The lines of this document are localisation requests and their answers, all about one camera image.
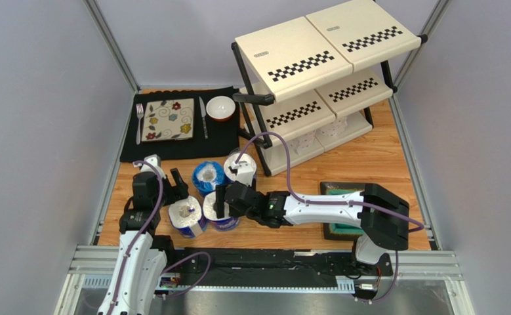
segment blue toilet paper roll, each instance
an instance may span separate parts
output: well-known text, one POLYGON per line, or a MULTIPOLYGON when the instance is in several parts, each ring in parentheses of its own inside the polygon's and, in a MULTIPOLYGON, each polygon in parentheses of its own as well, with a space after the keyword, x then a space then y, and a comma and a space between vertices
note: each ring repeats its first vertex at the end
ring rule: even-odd
POLYGON ((217 185, 225 183, 224 169, 220 164, 213 161, 206 161, 195 168, 191 176, 193 185, 199 191, 201 197, 214 192, 217 185))

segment fork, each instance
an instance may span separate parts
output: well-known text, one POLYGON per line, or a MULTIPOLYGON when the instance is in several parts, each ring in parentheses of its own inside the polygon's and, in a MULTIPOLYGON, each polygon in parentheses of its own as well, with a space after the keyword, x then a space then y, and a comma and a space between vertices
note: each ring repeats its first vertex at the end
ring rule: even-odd
POLYGON ((141 119, 142 119, 142 117, 144 116, 144 112, 143 112, 143 109, 142 109, 142 104, 137 104, 137 105, 136 105, 136 108, 137 108, 137 119, 138 119, 137 140, 136 140, 136 143, 137 143, 137 144, 140 144, 140 120, 141 120, 141 119))

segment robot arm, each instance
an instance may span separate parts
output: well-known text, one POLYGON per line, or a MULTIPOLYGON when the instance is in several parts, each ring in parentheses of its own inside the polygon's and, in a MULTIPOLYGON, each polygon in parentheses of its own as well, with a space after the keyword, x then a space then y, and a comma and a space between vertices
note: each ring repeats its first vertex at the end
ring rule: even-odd
POLYGON ((302 196, 312 201, 345 201, 346 205, 315 205, 298 201, 289 192, 266 195, 240 182, 226 190, 230 216, 257 221, 270 228, 310 222, 340 223, 362 228, 365 234, 356 242, 355 258, 363 264, 377 264, 387 250, 408 249, 409 223, 368 207, 349 205, 348 201, 373 203, 408 216, 409 204, 377 184, 366 184, 362 192, 345 195, 302 196))
MULTIPOLYGON (((145 159, 162 176, 163 202, 161 207, 188 197, 187 185, 177 171, 171 173, 176 186, 171 186, 168 177, 159 167, 160 158, 149 156, 145 159)), ((133 196, 127 202, 119 220, 119 253, 112 280, 106 297, 98 309, 98 315, 127 314, 147 315, 160 274, 173 257, 173 242, 169 236, 155 236, 160 222, 159 209, 154 209, 159 195, 159 183, 148 165, 140 167, 140 173, 133 177, 133 196), (157 211, 145 231, 138 235, 152 211, 157 211), (131 250, 132 241, 136 238, 131 250)))

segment knife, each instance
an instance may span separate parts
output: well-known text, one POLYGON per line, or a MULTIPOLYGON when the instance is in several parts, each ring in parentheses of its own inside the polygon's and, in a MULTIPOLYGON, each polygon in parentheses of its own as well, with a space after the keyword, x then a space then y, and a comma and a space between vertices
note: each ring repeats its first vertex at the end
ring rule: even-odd
POLYGON ((207 121, 205 120, 205 116, 207 115, 207 110, 205 109, 205 102, 199 96, 199 105, 201 106, 201 118, 203 119, 203 131, 205 132, 205 139, 209 138, 209 133, 207 132, 207 121))

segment cable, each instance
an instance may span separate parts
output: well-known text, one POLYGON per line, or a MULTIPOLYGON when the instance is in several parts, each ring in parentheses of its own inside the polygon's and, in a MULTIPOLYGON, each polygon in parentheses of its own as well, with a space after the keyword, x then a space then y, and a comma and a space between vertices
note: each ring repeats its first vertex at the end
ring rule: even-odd
POLYGON ((393 288, 395 287, 395 283, 397 282, 398 274, 399 274, 399 251, 395 251, 395 273, 393 273, 393 282, 391 282, 391 286, 389 287, 387 292, 382 297, 377 298, 375 300, 359 299, 357 297, 354 298, 354 300, 361 301, 361 302, 364 302, 365 304, 371 305, 373 303, 381 302, 381 301, 387 299, 387 297, 389 296, 389 294, 391 294, 391 291, 393 291, 393 288))
POLYGON ((121 267, 119 268, 119 273, 117 274, 117 279, 115 281, 115 287, 113 290, 113 297, 112 301, 110 303, 110 307, 108 309, 108 313, 106 315, 112 315, 113 308, 115 306, 115 303, 117 302, 117 292, 119 291, 119 286, 121 285, 121 279, 123 277, 123 271, 125 269, 125 265, 127 264, 127 259, 131 255, 131 249, 135 245, 135 242, 137 242, 137 239, 139 236, 146 230, 147 226, 150 224, 152 219, 154 219, 156 213, 160 210, 160 204, 162 203, 162 191, 164 190, 164 184, 162 183, 162 176, 158 172, 158 170, 154 167, 154 165, 148 163, 147 161, 135 161, 133 162, 133 165, 137 164, 144 164, 154 172, 156 175, 156 179, 158 180, 158 186, 160 187, 160 190, 158 191, 158 199, 156 200, 156 204, 154 205, 154 209, 152 210, 152 213, 150 213, 150 216, 148 219, 146 219, 146 222, 141 226, 138 233, 135 235, 135 237, 131 240, 131 243, 129 243, 129 246, 127 247, 127 250, 125 251, 125 254, 123 256, 123 259, 121 260, 121 267))
POLYGON ((363 203, 363 202, 354 201, 354 200, 350 200, 349 202, 347 202, 347 201, 315 201, 315 200, 306 200, 306 199, 298 196, 294 192, 294 190, 292 189, 292 185, 290 183, 290 170, 291 170, 291 166, 290 166, 290 151, 288 150, 288 145, 287 145, 286 141, 284 140, 284 138, 281 137, 277 133, 273 133, 271 131, 265 131, 263 133, 259 133, 259 134, 255 135, 253 138, 249 139, 249 141, 246 143, 246 145, 240 151, 240 153, 237 156, 237 159, 236 159, 235 162, 239 163, 239 159, 245 153, 245 151, 247 150, 247 147, 250 144, 252 144, 257 138, 262 137, 264 135, 275 136, 275 137, 277 137, 280 140, 280 142, 282 142, 282 145, 284 146, 284 150, 286 151, 286 187, 288 187, 288 192, 290 192, 290 195, 292 195, 292 197, 294 197, 294 199, 298 200, 299 202, 303 202, 304 204, 310 204, 310 205, 346 205, 346 204, 348 204, 348 205, 360 205, 360 206, 363 206, 363 207, 369 207, 369 208, 375 209, 377 211, 381 211, 383 213, 386 213, 388 215, 392 215, 392 216, 394 216, 396 218, 399 218, 399 219, 401 219, 403 221, 411 222, 411 223, 413 223, 413 224, 418 226, 416 228, 410 229, 409 233, 417 232, 417 231, 420 231, 420 230, 424 229, 424 225, 422 223, 420 223, 419 221, 417 221, 417 220, 411 219, 411 218, 409 218, 409 217, 407 217, 405 215, 402 215, 400 213, 397 213, 397 212, 395 212, 393 210, 389 210, 389 209, 380 207, 378 205, 373 205, 371 203, 363 203))
POLYGON ((185 294, 185 293, 189 292, 189 291, 190 291, 191 289, 193 289, 193 288, 194 288, 197 284, 199 284, 199 282, 201 282, 201 281, 205 278, 205 276, 207 275, 207 273, 208 273, 208 271, 209 271, 209 269, 210 269, 210 267, 211 267, 211 256, 210 256, 210 255, 209 255, 209 253, 207 253, 206 251, 198 251, 197 253, 193 253, 193 254, 191 254, 191 255, 189 255, 189 256, 187 256, 187 257, 185 257, 184 259, 182 259, 182 260, 180 260, 180 261, 176 262, 175 264, 171 265, 170 267, 167 267, 166 269, 164 269, 164 270, 162 271, 162 273, 164 274, 164 273, 166 273, 166 272, 168 272, 168 271, 170 271, 170 270, 172 270, 172 269, 176 268, 176 266, 178 266, 178 265, 180 265, 180 264, 182 264, 182 263, 184 263, 184 262, 186 262, 186 261, 190 260, 190 259, 191 259, 191 258, 193 258, 193 257, 199 256, 199 255, 207 256, 207 258, 208 258, 208 260, 209 260, 209 261, 207 262, 207 267, 205 268, 205 272, 203 273, 203 275, 202 275, 199 279, 197 279, 197 281, 195 281, 195 283, 193 283, 192 285, 190 285, 190 286, 189 286, 187 289, 185 289, 184 291, 181 291, 181 292, 179 292, 179 293, 175 293, 175 294, 171 294, 171 295, 166 295, 166 297, 178 297, 178 296, 180 296, 180 295, 183 295, 183 294, 185 294))
POLYGON ((379 268, 379 266, 377 266, 377 282, 376 282, 376 287, 377 287, 378 290, 379 290, 379 284, 381 284, 381 268, 379 268))
POLYGON ((356 201, 356 200, 350 200, 348 202, 349 205, 360 205, 362 207, 368 207, 368 208, 372 208, 372 209, 376 209, 378 211, 381 211, 383 213, 387 213, 388 215, 392 215, 393 217, 395 218, 399 218, 401 220, 404 220, 404 221, 407 221, 407 222, 410 222, 410 223, 413 223, 415 225, 417 225, 416 228, 412 228, 409 230, 409 233, 412 233, 412 232, 418 232, 420 230, 424 230, 424 225, 415 220, 415 219, 411 219, 409 217, 406 217, 405 215, 402 215, 400 213, 396 213, 395 211, 392 211, 392 210, 389 210, 389 209, 385 209, 383 207, 380 207, 378 205, 374 205, 372 203, 367 203, 367 202, 361 202, 361 201, 356 201))

